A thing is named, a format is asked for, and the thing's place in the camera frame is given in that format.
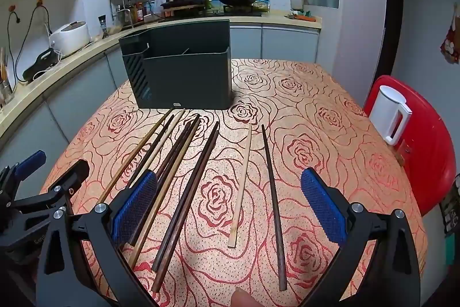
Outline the person right hand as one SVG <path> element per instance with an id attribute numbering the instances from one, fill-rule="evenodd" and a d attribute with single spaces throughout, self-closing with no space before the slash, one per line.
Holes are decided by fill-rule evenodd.
<path id="1" fill-rule="evenodd" d="M 249 293 L 237 287 L 231 296 L 231 307 L 263 307 Z"/>

